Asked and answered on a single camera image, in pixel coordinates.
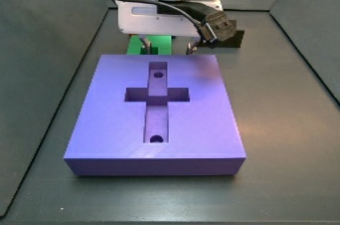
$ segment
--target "gray floor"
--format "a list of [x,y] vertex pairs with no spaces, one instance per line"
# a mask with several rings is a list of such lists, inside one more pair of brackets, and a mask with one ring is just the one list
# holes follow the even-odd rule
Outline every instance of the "gray floor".
[[[235,177],[79,178],[63,155],[102,54],[129,36],[110,13],[3,221],[340,221],[340,112],[269,13],[231,12],[218,54],[249,158]],[[185,40],[174,42],[183,53]]]

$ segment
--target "purple block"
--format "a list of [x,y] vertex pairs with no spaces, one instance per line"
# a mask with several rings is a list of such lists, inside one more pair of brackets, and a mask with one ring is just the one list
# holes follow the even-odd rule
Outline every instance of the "purple block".
[[246,152],[217,57],[102,56],[65,159],[78,175],[235,174]]

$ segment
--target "cross-shaped slot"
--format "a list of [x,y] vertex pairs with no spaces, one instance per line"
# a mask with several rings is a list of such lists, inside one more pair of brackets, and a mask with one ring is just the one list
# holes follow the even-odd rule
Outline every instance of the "cross-shaped slot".
[[190,102],[189,88],[169,88],[169,63],[150,63],[147,88],[127,88],[126,102],[146,102],[145,142],[170,142],[170,102]]

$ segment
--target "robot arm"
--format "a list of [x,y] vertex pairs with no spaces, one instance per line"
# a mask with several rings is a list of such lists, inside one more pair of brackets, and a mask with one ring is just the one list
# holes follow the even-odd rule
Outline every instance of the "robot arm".
[[169,6],[118,1],[119,24],[125,33],[201,37],[213,48],[237,34],[219,0],[155,1],[171,3],[194,18],[199,28]]

